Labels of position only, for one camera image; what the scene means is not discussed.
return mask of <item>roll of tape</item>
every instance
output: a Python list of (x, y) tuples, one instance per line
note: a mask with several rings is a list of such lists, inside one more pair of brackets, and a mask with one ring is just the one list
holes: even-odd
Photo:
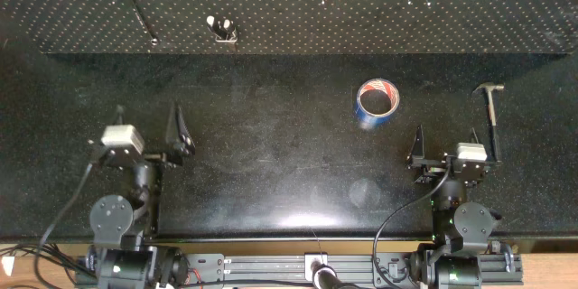
[[(370, 90), (382, 91), (387, 95), (391, 103), (391, 108), (386, 113), (374, 114), (363, 107), (361, 95)], [(364, 129), (371, 129), (387, 122), (394, 114), (399, 106), (399, 92), (394, 84), (385, 79), (372, 79), (359, 88), (355, 103), (355, 114), (359, 118), (359, 125)]]

